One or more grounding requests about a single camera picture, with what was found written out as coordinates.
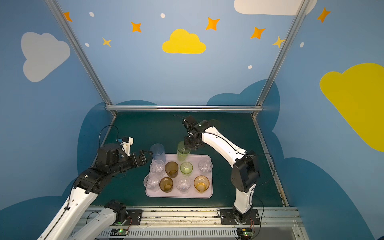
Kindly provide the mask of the tall green yellow glass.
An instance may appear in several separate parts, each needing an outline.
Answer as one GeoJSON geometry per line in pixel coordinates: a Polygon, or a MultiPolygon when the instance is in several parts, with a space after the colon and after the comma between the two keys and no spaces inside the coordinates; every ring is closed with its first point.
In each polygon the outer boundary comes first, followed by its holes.
{"type": "Polygon", "coordinates": [[[217,129],[221,127],[221,123],[218,120],[212,119],[212,120],[209,120],[208,123],[210,127],[215,127],[217,129]]]}

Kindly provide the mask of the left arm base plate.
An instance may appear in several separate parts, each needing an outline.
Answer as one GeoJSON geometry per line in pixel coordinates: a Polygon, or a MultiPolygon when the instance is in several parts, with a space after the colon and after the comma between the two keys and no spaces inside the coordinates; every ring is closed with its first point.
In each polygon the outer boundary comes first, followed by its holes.
{"type": "Polygon", "coordinates": [[[126,209],[123,214],[118,213],[115,222],[116,226],[139,226],[142,219],[143,210],[141,209],[126,209]]]}

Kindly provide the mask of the lilac plastic tray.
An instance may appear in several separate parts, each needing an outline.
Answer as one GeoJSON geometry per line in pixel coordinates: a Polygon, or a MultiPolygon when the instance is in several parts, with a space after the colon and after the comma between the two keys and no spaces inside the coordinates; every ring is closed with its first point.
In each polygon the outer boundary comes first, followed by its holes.
{"type": "MultiPolygon", "coordinates": [[[[191,164],[193,164],[193,172],[189,175],[189,176],[186,176],[184,174],[182,174],[182,172],[179,172],[178,173],[178,176],[176,178],[173,179],[173,189],[171,192],[169,193],[164,193],[160,188],[159,190],[153,192],[153,191],[148,191],[148,190],[145,190],[146,192],[146,195],[148,197],[151,197],[151,198],[184,198],[184,199],[209,199],[212,195],[213,195],[213,177],[212,177],[212,172],[207,174],[207,175],[203,175],[200,170],[199,170],[199,167],[198,167],[198,164],[201,160],[211,160],[211,158],[207,155],[190,155],[187,157],[187,161],[190,162],[191,164]],[[200,193],[198,192],[196,189],[195,189],[195,186],[194,186],[194,179],[197,177],[197,176],[206,176],[209,181],[210,181],[210,186],[208,188],[208,190],[206,190],[205,192],[203,193],[200,193]],[[191,188],[189,189],[189,191],[185,194],[182,194],[176,187],[176,184],[177,184],[177,180],[182,178],[182,177],[187,177],[190,179],[191,181],[191,188]]],[[[165,173],[162,177],[160,177],[161,179],[166,177],[167,174],[165,173]]]]}

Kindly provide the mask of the clear faceted glass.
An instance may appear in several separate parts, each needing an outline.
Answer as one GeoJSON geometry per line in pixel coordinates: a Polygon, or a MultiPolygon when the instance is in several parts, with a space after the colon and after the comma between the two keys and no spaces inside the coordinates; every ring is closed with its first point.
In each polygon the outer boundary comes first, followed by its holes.
{"type": "Polygon", "coordinates": [[[162,177],[166,173],[165,165],[162,160],[153,160],[150,165],[150,174],[162,177]]]}
{"type": "Polygon", "coordinates": [[[191,181],[187,177],[182,177],[177,180],[176,187],[182,194],[185,194],[191,188],[191,181]]]}
{"type": "Polygon", "coordinates": [[[146,190],[155,192],[160,188],[160,180],[161,178],[157,174],[148,174],[144,178],[143,184],[146,190]]]}

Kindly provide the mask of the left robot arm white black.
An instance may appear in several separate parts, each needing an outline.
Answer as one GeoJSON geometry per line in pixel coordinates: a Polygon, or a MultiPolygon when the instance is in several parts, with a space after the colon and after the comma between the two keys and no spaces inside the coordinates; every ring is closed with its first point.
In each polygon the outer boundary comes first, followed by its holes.
{"type": "Polygon", "coordinates": [[[113,177],[128,170],[145,166],[153,152],[140,150],[129,153],[131,144],[106,144],[98,149],[95,163],[75,180],[66,202],[38,237],[39,240],[65,240],[81,216],[111,182],[113,177]]]}

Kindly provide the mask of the dark amber dimpled glass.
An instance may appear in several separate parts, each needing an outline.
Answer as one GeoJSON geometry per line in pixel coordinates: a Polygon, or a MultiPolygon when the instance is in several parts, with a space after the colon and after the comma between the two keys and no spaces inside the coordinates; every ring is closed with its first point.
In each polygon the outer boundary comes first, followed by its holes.
{"type": "Polygon", "coordinates": [[[165,172],[168,177],[174,179],[177,177],[179,173],[179,165],[176,162],[168,162],[165,165],[165,172]]]}
{"type": "Polygon", "coordinates": [[[164,193],[169,193],[173,189],[173,180],[169,177],[164,177],[160,180],[159,186],[164,193]]]}

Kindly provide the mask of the frosted blue tall cup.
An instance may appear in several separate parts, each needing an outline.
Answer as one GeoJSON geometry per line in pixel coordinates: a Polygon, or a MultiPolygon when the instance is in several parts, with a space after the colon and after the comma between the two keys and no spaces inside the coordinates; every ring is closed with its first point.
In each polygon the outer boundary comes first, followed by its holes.
{"type": "Polygon", "coordinates": [[[153,153],[153,161],[166,162],[165,148],[162,144],[152,145],[150,151],[153,153]]]}

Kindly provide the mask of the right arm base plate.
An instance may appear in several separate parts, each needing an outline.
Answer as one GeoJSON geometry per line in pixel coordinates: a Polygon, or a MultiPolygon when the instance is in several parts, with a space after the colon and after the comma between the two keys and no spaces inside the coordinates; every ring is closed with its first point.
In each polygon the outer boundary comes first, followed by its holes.
{"type": "Polygon", "coordinates": [[[222,225],[260,225],[261,216],[257,209],[241,214],[234,209],[219,209],[218,216],[222,225]]]}

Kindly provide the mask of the tall green glass front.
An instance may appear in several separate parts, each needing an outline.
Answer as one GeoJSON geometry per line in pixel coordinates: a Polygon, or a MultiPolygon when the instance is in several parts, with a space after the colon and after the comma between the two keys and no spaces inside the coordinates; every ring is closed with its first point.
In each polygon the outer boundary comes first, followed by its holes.
{"type": "Polygon", "coordinates": [[[183,162],[186,160],[186,158],[189,156],[191,150],[187,149],[185,147],[184,141],[181,141],[177,145],[177,159],[180,162],[183,162]]]}

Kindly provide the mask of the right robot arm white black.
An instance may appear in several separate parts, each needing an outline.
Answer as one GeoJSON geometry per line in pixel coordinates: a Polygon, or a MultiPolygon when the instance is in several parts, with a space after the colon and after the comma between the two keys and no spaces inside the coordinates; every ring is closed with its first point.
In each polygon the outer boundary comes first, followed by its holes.
{"type": "Polygon", "coordinates": [[[207,144],[232,167],[231,182],[236,188],[234,219],[238,224],[244,224],[252,212],[254,189],[261,177],[258,156],[232,143],[207,120],[198,122],[193,116],[188,116],[183,119],[183,125],[188,132],[184,137],[186,149],[197,150],[207,144]]]}

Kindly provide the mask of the yellow amber smooth glass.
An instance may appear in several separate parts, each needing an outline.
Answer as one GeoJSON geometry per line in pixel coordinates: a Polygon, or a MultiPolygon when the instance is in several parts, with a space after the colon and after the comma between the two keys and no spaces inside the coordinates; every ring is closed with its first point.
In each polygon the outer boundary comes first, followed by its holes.
{"type": "Polygon", "coordinates": [[[210,181],[206,176],[200,175],[194,179],[194,186],[198,192],[203,193],[208,190],[210,181]]]}

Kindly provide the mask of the pale green small glass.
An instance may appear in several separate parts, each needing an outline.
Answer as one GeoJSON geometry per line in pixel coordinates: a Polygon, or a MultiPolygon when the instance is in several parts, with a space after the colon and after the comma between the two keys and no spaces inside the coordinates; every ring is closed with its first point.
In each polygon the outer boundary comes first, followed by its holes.
{"type": "Polygon", "coordinates": [[[193,172],[193,169],[193,164],[191,164],[190,162],[184,162],[180,166],[180,171],[186,176],[189,176],[193,172]]]}

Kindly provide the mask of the clear smooth glass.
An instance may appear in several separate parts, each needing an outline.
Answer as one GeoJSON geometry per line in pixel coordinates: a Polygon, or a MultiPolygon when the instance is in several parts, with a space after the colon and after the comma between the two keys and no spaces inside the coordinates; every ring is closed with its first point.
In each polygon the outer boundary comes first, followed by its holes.
{"type": "Polygon", "coordinates": [[[211,160],[201,160],[198,167],[203,175],[207,175],[212,172],[213,164],[211,160]]]}

